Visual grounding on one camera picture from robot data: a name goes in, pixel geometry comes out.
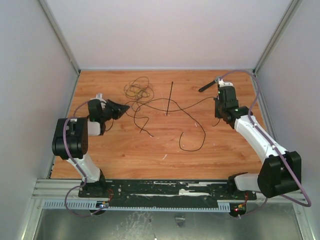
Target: black stick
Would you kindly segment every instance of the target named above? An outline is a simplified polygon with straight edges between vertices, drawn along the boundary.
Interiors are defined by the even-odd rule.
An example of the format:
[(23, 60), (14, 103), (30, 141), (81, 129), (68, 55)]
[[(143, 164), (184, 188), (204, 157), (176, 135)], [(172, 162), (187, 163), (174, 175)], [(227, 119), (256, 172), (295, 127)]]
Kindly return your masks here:
[(168, 111), (169, 111), (169, 104), (170, 104), (170, 99), (171, 99), (171, 93), (172, 93), (172, 87), (174, 85), (174, 82), (171, 82), (171, 90), (170, 90), (170, 95), (169, 95), (169, 101), (168, 101), (168, 108), (166, 109), (166, 116), (168, 116)]

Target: wooden tabletop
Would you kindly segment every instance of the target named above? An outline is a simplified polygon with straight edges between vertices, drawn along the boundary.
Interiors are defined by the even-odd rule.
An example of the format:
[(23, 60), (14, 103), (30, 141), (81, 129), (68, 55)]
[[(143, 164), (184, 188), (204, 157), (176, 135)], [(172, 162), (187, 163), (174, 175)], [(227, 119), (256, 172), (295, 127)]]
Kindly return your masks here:
[[(215, 102), (212, 98), (218, 94), (217, 85), (204, 92), (198, 92), (199, 88), (226, 72), (82, 71), (70, 116), (77, 106), (94, 98), (97, 93), (102, 93), (104, 99), (119, 104), (134, 101), (129, 98), (139, 98), (138, 88), (131, 88), (132, 91), (127, 92), (127, 95), (125, 90), (134, 80), (142, 77), (134, 83), (146, 92), (142, 94), (143, 98), (140, 101), (153, 101), (145, 105), (130, 102), (128, 105), (133, 104), (133, 109), (139, 111), (135, 113), (130, 109), (127, 113), (136, 116), (135, 122), (140, 128), (148, 119), (143, 129), (152, 136), (146, 131), (140, 132), (141, 129), (134, 124), (134, 118), (125, 114), (115, 120), (112, 128), (103, 136), (89, 137), (88, 153), (106, 178), (226, 179), (237, 173), (258, 173), (262, 166), (261, 161), (247, 141), (223, 120), (217, 124)], [(255, 98), (251, 78), (245, 73), (233, 73), (224, 80), (233, 83), (239, 105), (249, 107)], [(166, 115), (171, 85), (171, 99), (182, 109), (208, 98), (184, 110), (194, 119), (180, 110), (173, 101), (170, 101), (169, 112)], [(253, 113), (264, 126), (258, 105), (254, 106)], [(87, 115), (87, 105), (76, 113), (77, 117)], [(111, 124), (112, 121), (106, 122), (106, 127)], [(179, 146), (180, 136), (182, 149), (196, 151), (182, 150)], [(70, 163), (57, 157), (51, 178), (80, 179), (80, 175)]]

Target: white panel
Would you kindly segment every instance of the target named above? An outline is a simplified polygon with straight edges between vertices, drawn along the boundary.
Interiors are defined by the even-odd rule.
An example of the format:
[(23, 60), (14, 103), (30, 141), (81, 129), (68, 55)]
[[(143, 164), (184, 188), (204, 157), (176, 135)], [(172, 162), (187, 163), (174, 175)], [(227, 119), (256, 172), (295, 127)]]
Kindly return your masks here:
[(278, 142), (302, 157), (306, 209), (320, 239), (320, 1), (302, 1), (259, 73)]
[(290, 0), (47, 0), (81, 69), (252, 69)]
[(21, 237), (76, 73), (36, 0), (0, 2), (0, 239)]

